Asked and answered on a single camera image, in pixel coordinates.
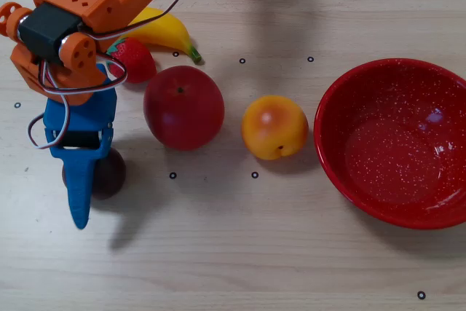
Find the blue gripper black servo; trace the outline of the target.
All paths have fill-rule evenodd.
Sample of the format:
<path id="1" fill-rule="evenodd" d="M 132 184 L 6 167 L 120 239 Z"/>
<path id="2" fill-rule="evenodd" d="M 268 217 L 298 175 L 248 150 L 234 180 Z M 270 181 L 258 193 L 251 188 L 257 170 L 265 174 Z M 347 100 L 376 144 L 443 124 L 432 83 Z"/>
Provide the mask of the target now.
<path id="1" fill-rule="evenodd" d="M 108 156 L 117 106 L 114 88 L 95 92 L 79 106 L 69 107 L 68 129 L 58 146 L 50 148 L 54 158 L 63 161 L 68 205 L 77 229 L 87 226 L 95 164 Z M 47 101 L 44 126 L 47 141 L 54 141 L 62 129 L 65 107 L 62 101 Z"/>

